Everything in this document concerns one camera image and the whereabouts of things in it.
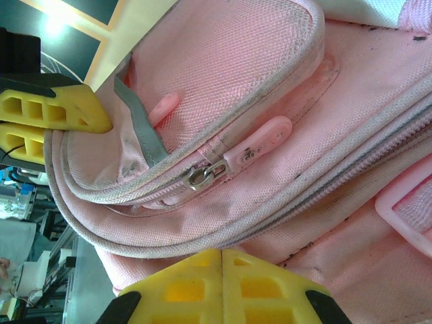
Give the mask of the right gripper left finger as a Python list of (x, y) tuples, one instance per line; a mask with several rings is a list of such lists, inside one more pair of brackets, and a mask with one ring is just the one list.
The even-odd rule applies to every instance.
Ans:
[(221, 251), (209, 249), (121, 291), (140, 300), (127, 324), (223, 324)]

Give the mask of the pink backpack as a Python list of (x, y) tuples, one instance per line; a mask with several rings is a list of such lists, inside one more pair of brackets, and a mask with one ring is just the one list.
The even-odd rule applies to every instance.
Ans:
[(97, 96), (45, 168), (116, 296), (230, 249), (432, 324), (432, 0), (177, 0)]

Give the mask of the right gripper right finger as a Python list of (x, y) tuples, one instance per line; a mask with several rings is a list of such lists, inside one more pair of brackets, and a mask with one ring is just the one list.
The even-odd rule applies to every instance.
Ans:
[(221, 251), (223, 324), (348, 324), (322, 285), (238, 250)]

